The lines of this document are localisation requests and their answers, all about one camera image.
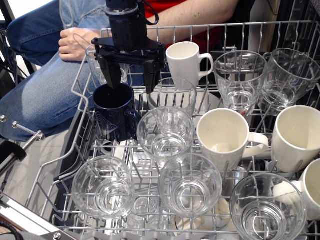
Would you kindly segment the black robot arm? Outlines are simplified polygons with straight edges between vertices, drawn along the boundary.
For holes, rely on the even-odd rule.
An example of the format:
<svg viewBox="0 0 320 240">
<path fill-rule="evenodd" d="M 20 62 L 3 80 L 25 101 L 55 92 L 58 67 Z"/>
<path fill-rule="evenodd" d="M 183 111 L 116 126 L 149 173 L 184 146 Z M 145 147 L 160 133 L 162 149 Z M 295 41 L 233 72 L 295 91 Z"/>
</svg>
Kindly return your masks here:
<svg viewBox="0 0 320 240">
<path fill-rule="evenodd" d="M 165 66 L 166 46 L 148 38 L 152 22 L 145 15 L 145 0 L 108 0 L 106 15 L 111 27 L 110 37 L 94 38 L 95 60 L 107 84 L 115 89 L 121 82 L 120 64 L 143 66 L 143 81 L 151 94 Z"/>
</svg>

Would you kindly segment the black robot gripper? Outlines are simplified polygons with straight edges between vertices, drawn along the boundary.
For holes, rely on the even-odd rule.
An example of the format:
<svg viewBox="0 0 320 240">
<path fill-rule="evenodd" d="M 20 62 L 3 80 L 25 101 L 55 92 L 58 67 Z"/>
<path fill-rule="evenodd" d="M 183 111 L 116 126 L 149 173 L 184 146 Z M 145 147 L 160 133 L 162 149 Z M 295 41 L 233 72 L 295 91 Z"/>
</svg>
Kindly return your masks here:
<svg viewBox="0 0 320 240">
<path fill-rule="evenodd" d="M 165 66 L 163 43 L 148 38 L 147 26 L 155 22 L 147 20 L 144 5 L 107 5 L 111 37 L 94 38 L 96 60 L 109 87 L 113 90 L 121 83 L 120 63 L 143 65 L 146 93 L 151 94 L 159 84 L 161 68 Z"/>
</svg>

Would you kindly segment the person's bare forearm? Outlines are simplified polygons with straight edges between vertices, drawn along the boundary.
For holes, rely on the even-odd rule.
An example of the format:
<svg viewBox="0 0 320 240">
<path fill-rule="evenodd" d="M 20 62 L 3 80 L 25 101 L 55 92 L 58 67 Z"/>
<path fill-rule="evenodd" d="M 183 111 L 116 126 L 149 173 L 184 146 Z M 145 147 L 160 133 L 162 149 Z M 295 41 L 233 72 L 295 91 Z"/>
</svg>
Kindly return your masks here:
<svg viewBox="0 0 320 240">
<path fill-rule="evenodd" d="M 148 37 L 163 44 L 172 44 L 204 32 L 199 25 L 226 23 L 234 15 L 238 0 L 151 0 L 159 21 L 159 30 L 149 29 Z"/>
</svg>

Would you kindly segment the person's hand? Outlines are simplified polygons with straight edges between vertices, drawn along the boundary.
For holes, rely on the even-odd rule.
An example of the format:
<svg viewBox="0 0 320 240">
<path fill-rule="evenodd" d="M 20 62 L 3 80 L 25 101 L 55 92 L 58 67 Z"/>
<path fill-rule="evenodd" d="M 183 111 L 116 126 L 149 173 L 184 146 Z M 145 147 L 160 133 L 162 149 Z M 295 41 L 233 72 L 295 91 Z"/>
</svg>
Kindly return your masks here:
<svg viewBox="0 0 320 240">
<path fill-rule="evenodd" d="M 99 29 L 72 27 L 60 32 L 59 57 L 65 62 L 80 62 L 94 38 L 101 36 Z"/>
</svg>

